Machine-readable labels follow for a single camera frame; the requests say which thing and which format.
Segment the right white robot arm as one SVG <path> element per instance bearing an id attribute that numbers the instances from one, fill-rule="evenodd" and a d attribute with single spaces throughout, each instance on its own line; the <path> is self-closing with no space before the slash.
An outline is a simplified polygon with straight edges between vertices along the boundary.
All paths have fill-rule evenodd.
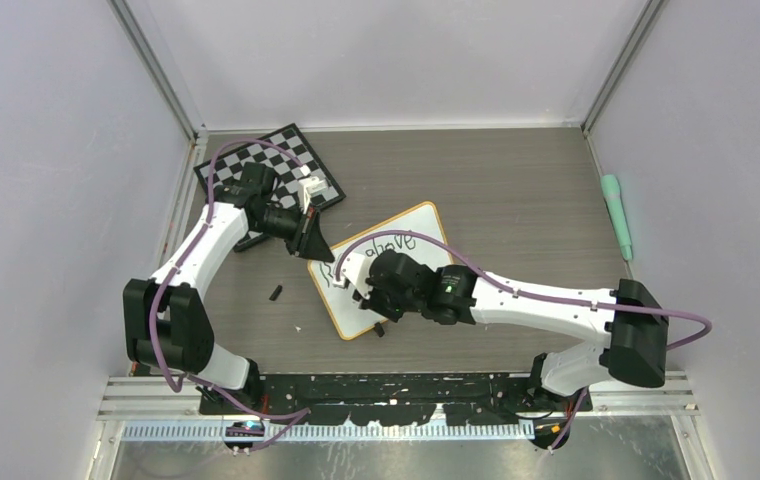
<path id="1" fill-rule="evenodd" d="M 571 290 L 482 276 L 464 265 L 432 269 L 396 251 L 350 254 L 341 275 L 361 309 L 388 320 L 417 313 L 441 325 L 508 324 L 578 339 L 572 348 L 535 358 L 526 392 L 540 410 L 598 382 L 665 383 L 669 317 L 638 281 Z"/>

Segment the yellow framed whiteboard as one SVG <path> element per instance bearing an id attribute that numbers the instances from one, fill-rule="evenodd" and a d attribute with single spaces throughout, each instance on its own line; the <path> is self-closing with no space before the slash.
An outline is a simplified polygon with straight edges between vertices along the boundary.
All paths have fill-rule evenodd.
<path id="1" fill-rule="evenodd" d="M 408 254 L 415 261 L 432 269 L 454 262 L 454 257 L 445 249 L 411 235 L 416 232 L 440 242 L 446 241 L 438 209 L 430 201 L 424 201 L 339 242 L 331 247 L 331 251 L 335 256 L 340 256 L 352 243 L 360 242 L 371 233 L 388 230 L 395 230 L 397 233 L 361 242 L 348 257 L 362 255 L 374 259 L 385 250 L 395 250 Z M 334 264 L 310 261 L 308 271 L 341 339 L 349 341 L 370 333 L 376 324 L 386 321 L 374 312 L 357 307 L 352 299 L 353 287 L 342 289 L 334 285 Z"/>

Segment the black marker cap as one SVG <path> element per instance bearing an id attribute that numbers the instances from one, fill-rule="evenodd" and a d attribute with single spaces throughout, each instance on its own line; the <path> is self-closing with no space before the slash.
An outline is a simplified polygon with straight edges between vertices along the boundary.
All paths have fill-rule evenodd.
<path id="1" fill-rule="evenodd" d="M 281 295 L 282 291 L 283 291 L 283 286 L 277 285 L 275 289 L 272 291 L 272 293 L 270 294 L 269 300 L 272 302 L 276 301 Z"/>

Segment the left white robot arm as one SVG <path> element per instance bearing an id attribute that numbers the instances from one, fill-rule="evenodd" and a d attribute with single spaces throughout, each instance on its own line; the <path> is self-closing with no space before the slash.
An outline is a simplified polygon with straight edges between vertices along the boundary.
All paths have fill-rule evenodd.
<path id="1" fill-rule="evenodd" d="M 224 400 L 240 414 L 261 405 L 256 363 L 217 344 L 203 300 L 227 255 L 250 232 L 283 240 L 297 258 L 333 261 L 312 202 L 328 183 L 306 166 L 298 173 L 298 199 L 290 207 L 274 200 L 277 173 L 263 164 L 214 187 L 211 204 L 178 251 L 149 278 L 127 283 L 123 314 L 131 361 L 225 388 Z"/>

